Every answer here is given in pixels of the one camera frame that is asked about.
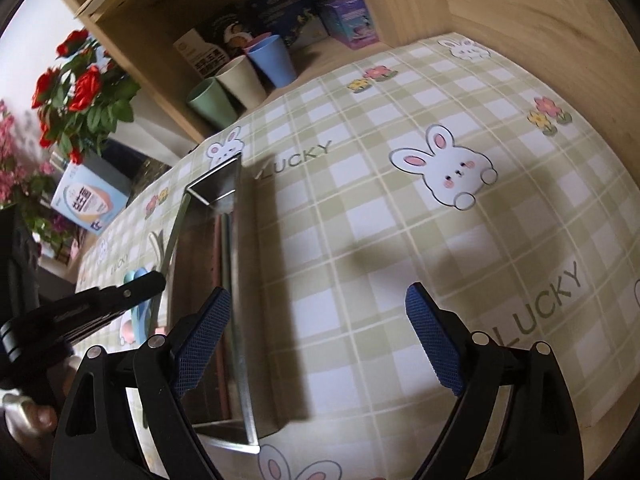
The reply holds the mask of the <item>person left hand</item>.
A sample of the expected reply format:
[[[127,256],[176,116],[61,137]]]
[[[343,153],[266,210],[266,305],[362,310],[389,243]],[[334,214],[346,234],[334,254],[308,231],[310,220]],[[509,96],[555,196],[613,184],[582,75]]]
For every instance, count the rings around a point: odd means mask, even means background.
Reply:
[[[49,370],[53,393],[64,402],[80,365],[79,356]],[[30,456],[44,462],[51,456],[53,433],[58,426],[58,412],[50,406],[37,405],[29,396],[7,393],[2,399],[4,420],[11,438]]]

